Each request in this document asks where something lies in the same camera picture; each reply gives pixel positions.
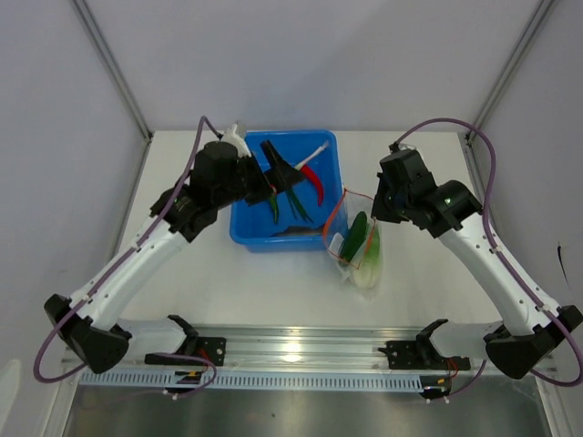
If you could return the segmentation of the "small green toy pepper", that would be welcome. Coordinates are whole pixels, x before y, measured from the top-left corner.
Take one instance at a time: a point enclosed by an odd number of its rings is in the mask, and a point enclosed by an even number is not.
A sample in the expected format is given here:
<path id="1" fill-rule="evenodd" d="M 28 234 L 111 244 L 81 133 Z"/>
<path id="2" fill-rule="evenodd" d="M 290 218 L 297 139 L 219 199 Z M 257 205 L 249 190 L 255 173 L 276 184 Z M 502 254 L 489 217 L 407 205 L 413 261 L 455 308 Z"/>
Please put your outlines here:
<path id="1" fill-rule="evenodd" d="M 270 208 L 271 208 L 271 214 L 272 214 L 273 223 L 274 224 L 278 224 L 279 223 L 280 211 L 279 211 L 279 206 L 278 206 L 277 196 L 276 195 L 272 195 L 269 198 L 269 205 L 270 205 Z"/>

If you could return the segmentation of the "dark green toy cucumber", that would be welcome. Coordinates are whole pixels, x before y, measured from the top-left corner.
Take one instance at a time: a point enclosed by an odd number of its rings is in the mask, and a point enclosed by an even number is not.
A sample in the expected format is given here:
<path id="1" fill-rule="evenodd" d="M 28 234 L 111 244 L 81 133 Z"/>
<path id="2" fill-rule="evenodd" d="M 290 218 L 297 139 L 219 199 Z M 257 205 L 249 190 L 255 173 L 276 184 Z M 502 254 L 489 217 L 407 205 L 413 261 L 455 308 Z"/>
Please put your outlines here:
<path id="1" fill-rule="evenodd" d="M 341 259 L 348 263 L 352 261 L 358 249 L 365 242 L 367 228 L 368 216 L 365 211 L 360 211 L 354 218 L 353 224 L 343 241 L 340 252 Z"/>

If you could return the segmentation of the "clear zip bag orange zipper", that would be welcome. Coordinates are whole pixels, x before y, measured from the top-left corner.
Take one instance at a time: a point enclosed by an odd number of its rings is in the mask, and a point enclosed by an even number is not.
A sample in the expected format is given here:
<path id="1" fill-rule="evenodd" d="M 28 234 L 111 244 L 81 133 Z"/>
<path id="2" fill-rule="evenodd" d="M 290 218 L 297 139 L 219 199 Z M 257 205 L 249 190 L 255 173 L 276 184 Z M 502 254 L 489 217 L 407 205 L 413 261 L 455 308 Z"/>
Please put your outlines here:
<path id="1" fill-rule="evenodd" d="M 350 282 L 353 287 L 359 290 L 362 294 L 373 294 L 373 289 L 376 285 L 368 290 L 358 289 L 351 281 L 352 273 L 360 268 L 363 255 L 369 249 L 372 239 L 372 234 L 375 227 L 381 230 L 379 223 L 372 217 L 373 199 L 370 196 L 358 193 L 349 189 L 345 189 L 341 199 L 332 211 L 332 214 L 324 224 L 322 239 L 324 247 L 328 256 L 331 258 L 333 265 L 337 268 L 341 281 Z M 366 232 L 366 239 L 362 246 L 358 249 L 355 256 L 350 263 L 340 258 L 341 247 L 346 238 L 349 228 L 352 226 L 354 218 L 360 211 L 365 211 L 368 216 L 368 228 Z"/>

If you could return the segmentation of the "toy napa cabbage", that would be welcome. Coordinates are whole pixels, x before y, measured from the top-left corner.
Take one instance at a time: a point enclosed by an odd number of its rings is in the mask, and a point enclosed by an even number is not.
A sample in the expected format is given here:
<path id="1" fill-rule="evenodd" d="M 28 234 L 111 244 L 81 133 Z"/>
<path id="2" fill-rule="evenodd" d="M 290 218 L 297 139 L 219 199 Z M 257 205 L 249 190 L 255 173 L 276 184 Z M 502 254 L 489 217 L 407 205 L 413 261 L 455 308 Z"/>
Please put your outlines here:
<path id="1" fill-rule="evenodd" d="M 381 235 L 378 227 L 374 228 L 369 249 L 363 255 L 360 268 L 352 273 L 352 283 L 361 290 L 368 290 L 376 285 L 383 270 Z"/>

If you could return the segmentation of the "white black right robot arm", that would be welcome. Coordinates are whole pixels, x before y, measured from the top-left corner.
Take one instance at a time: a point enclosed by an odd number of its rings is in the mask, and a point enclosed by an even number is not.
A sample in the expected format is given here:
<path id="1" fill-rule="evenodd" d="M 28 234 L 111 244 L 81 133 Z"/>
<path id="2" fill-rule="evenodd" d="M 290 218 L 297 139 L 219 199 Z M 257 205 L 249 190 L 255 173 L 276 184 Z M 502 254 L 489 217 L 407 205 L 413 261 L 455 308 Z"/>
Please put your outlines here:
<path id="1" fill-rule="evenodd" d="M 492 229 L 468 187 L 457 180 L 437 185 L 415 149 L 390 150 L 380 162 L 373 217 L 428 231 L 463 263 L 501 317 L 488 323 L 436 320 L 416 335 L 417 359 L 430 368 L 454 357 L 489 360 L 507 377 L 523 378 L 581 325 L 581 311 L 542 290 L 531 298 L 537 284 L 503 244 L 491 246 Z"/>

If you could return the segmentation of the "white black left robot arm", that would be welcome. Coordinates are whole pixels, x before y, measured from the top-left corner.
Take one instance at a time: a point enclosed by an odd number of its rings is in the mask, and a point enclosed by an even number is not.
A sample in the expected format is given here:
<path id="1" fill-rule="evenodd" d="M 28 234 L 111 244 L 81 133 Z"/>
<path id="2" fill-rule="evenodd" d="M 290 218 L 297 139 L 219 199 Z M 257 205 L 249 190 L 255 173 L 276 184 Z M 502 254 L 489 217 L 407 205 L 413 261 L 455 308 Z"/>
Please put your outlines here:
<path id="1" fill-rule="evenodd" d="M 269 141 L 261 143 L 269 167 L 240 152 L 233 141 L 209 142 L 191 156 L 185 176 L 152 205 L 148 220 L 125 251 L 71 297 L 55 294 L 45 304 L 56 336 L 99 374 L 126 355 L 149 364 L 186 364 L 197 355 L 199 334 L 177 315 L 131 322 L 120 315 L 164 263 L 187 247 L 221 209 L 240 200 L 252 206 L 304 181 Z"/>

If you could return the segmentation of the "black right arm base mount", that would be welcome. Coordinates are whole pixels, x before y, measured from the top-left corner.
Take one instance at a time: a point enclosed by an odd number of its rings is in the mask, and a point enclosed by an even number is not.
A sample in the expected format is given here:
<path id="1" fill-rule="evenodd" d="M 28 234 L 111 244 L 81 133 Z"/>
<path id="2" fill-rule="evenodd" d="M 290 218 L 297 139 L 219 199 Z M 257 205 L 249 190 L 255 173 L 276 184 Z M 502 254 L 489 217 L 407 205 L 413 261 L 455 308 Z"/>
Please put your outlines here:
<path id="1" fill-rule="evenodd" d="M 468 358 L 461 356 L 446 358 L 431 344 L 430 336 L 445 323 L 447 319 L 439 319 L 420 330 L 413 340 L 389 340 L 377 350 L 386 357 L 391 370 L 469 371 L 471 361 Z"/>

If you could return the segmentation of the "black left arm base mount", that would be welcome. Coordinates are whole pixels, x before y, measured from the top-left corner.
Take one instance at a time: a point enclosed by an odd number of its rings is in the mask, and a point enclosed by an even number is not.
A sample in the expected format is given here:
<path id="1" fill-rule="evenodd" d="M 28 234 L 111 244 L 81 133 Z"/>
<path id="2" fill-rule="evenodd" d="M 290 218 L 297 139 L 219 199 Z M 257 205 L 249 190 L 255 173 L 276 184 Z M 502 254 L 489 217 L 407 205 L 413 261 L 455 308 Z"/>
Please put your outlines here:
<path id="1" fill-rule="evenodd" d="M 221 367 L 226 356 L 227 339 L 224 337 L 204 337 L 179 315 L 168 315 L 168 321 L 173 328 L 178 328 L 185 336 L 173 352 L 152 352 L 145 356 L 147 365 L 199 365 L 199 362 L 187 360 L 185 357 L 195 357 L 212 362 Z"/>

